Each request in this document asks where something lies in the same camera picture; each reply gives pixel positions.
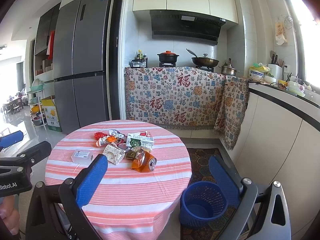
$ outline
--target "finger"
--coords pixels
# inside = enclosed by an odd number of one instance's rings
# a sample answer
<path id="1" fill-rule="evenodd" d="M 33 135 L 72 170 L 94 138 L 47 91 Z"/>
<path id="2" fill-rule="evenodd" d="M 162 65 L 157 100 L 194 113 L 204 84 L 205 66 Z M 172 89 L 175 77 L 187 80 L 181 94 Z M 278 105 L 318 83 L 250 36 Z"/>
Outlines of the finger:
<path id="1" fill-rule="evenodd" d="M 7 196 L 0 205 L 0 217 L 2 219 L 9 217 L 13 211 L 14 196 Z"/>
<path id="2" fill-rule="evenodd" d="M 18 223 L 14 228 L 12 228 L 12 229 L 10 230 L 10 232 L 11 232 L 11 234 L 12 234 L 13 236 L 15 236 L 17 233 L 19 233 L 19 223 Z"/>
<path id="3" fill-rule="evenodd" d="M 11 229 L 14 229 L 19 224 L 19 219 L 20 219 L 20 214 L 16 209 L 14 209 L 11 213 L 11 216 L 3 219 L 3 222 L 6 225 L 6 227 L 9 230 L 11 230 Z"/>

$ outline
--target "range hood vent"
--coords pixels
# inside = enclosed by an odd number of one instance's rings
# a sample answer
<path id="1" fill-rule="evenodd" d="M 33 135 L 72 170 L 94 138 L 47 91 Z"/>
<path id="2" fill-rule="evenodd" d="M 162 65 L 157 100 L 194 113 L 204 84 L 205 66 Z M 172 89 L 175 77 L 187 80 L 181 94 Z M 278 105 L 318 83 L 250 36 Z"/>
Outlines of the range hood vent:
<path id="1" fill-rule="evenodd" d="M 153 39 L 180 39 L 218 44 L 225 19 L 211 15 L 176 11 L 150 10 Z"/>

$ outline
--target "refrigerator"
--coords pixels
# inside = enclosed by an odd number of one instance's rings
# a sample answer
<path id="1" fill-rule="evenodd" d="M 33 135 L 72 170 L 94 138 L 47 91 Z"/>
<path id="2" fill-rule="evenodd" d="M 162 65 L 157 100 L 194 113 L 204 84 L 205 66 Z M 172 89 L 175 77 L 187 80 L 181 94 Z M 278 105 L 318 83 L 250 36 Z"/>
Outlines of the refrigerator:
<path id="1" fill-rule="evenodd" d="M 63 133 L 108 121 L 107 29 L 111 0 L 60 8 L 53 46 L 55 103 Z"/>

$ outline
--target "pink and white tablecloth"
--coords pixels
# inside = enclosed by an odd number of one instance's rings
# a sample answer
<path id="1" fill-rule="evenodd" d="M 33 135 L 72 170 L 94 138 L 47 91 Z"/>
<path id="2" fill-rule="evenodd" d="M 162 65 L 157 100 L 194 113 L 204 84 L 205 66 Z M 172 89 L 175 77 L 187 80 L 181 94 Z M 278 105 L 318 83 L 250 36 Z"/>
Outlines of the pink and white tablecloth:
<path id="1" fill-rule="evenodd" d="M 152 154 L 157 158 L 156 168 L 153 172 L 139 173 L 131 169 L 132 161 L 126 158 L 118 165 L 109 163 L 83 211 L 104 239 L 156 239 L 191 177 L 188 151 L 171 132 L 150 123 L 130 120 L 100 122 L 80 128 L 53 148 L 45 181 L 47 185 L 54 185 L 76 177 L 86 166 L 72 162 L 74 150 L 90 150 L 94 157 L 102 153 L 104 147 L 95 146 L 94 133 L 111 128 L 125 135 L 148 130 L 155 139 Z"/>

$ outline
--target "cloth with chinese characters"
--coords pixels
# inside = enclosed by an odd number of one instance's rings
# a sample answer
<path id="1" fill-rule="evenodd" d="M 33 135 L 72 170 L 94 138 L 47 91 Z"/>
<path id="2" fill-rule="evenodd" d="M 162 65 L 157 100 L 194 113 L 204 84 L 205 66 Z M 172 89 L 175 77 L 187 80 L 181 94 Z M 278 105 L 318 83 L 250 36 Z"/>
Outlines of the cloth with chinese characters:
<path id="1" fill-rule="evenodd" d="M 247 108 L 246 80 L 191 67 L 126 68 L 127 119 L 215 129 L 233 149 Z"/>

